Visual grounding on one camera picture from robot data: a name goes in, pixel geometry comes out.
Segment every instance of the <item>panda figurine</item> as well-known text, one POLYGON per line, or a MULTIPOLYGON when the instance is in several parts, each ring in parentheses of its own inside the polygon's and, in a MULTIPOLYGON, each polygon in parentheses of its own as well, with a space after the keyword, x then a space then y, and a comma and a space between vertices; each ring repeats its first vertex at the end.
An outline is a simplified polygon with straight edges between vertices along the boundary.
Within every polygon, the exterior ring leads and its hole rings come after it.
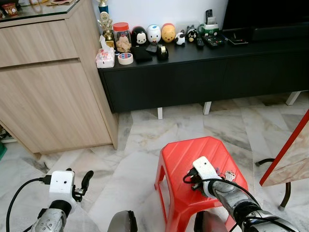
POLYGON ((189 42, 193 42, 197 40, 197 29, 194 28, 194 25, 187 26, 187 38, 189 42))
POLYGON ((146 30, 143 27, 135 27, 131 33, 133 46, 141 46, 147 42, 146 30))
POLYGON ((181 32, 177 33, 175 36, 175 43, 177 45, 185 46, 185 34, 184 30, 181 30, 181 32))

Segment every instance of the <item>glass jar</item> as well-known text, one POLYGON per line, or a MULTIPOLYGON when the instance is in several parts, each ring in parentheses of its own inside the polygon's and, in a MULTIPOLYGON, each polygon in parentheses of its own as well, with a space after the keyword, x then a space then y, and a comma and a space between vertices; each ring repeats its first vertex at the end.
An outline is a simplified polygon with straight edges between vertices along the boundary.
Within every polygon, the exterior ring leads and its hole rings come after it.
POLYGON ((116 47, 119 52, 130 52, 132 46, 128 23, 115 23, 113 25, 116 47))

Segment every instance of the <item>tape roll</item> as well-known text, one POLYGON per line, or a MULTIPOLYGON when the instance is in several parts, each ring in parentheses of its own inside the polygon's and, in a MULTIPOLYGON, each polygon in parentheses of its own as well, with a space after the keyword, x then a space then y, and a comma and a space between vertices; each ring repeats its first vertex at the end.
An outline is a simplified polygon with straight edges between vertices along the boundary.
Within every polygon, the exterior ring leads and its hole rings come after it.
POLYGON ((119 64, 128 65, 133 63, 133 55, 131 53, 122 53, 118 55, 119 64))
POLYGON ((166 49, 164 46, 161 47, 161 53, 164 54, 166 52, 166 49))

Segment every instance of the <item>black figurine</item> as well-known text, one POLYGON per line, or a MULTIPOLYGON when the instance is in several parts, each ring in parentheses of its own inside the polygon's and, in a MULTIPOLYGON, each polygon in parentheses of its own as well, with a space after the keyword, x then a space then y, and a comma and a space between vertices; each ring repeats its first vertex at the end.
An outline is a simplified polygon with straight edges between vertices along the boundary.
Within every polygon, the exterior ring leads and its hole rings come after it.
POLYGON ((189 39, 189 42, 193 42, 197 40, 197 29, 192 26, 187 26, 187 38, 189 39))
POLYGON ((147 42, 146 30, 143 27, 135 27, 131 33, 133 46, 141 46, 147 42))

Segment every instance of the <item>marble floor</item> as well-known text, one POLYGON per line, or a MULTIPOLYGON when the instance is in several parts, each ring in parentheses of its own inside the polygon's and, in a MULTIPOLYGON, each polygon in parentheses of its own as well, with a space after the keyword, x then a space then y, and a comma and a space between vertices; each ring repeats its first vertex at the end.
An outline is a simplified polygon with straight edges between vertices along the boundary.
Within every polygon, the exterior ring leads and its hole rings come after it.
MULTIPOLYGON (((17 143, 7 144, 0 160, 0 232, 10 200, 27 180, 71 167, 75 184, 80 185, 88 170, 94 171, 86 196, 68 218, 65 231, 106 232, 113 215, 133 210, 140 232, 162 232, 164 221, 154 181, 160 149, 167 143, 213 136, 223 141, 244 174, 250 192, 262 208, 309 231, 309 179, 292 183, 286 210, 277 209, 285 185, 262 188, 259 180, 269 164, 255 162, 274 158, 309 108, 309 94, 302 92, 294 105, 287 106, 288 94, 215 101, 209 115, 201 104, 163 108, 163 120, 156 109, 120 114, 119 148, 100 146, 42 156, 35 160, 17 143)), ((169 196, 165 191, 168 204, 169 196)), ((32 183, 15 201, 11 231, 31 225, 41 208, 48 204, 48 186, 32 183)), ((226 211, 213 210, 222 219, 226 211)), ((194 217, 187 227, 193 231, 194 217)))

